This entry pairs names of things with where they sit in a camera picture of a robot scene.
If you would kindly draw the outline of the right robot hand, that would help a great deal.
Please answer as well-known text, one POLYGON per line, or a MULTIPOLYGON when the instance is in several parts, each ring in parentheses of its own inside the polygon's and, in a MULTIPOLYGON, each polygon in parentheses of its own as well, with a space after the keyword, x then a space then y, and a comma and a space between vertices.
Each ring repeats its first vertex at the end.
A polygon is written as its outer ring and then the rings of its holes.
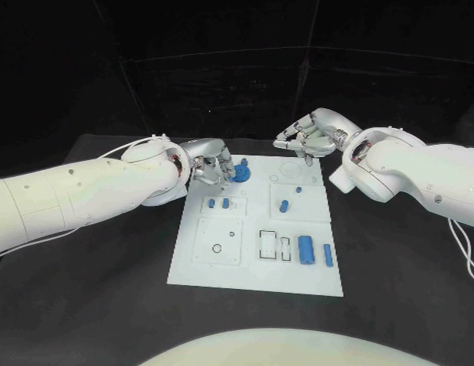
POLYGON ((273 145, 290 150, 312 166, 315 159, 345 151, 362 129, 336 111, 318 108, 305 115, 277 135, 273 145))

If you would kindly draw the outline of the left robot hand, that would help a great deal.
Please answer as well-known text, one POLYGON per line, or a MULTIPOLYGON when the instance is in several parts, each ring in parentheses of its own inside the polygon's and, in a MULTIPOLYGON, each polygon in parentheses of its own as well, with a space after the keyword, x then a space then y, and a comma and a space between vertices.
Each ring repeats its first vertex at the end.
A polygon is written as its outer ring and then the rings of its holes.
POLYGON ((205 138, 179 145, 189 158, 192 179, 211 186, 230 184, 235 177, 235 166, 225 141, 205 138))

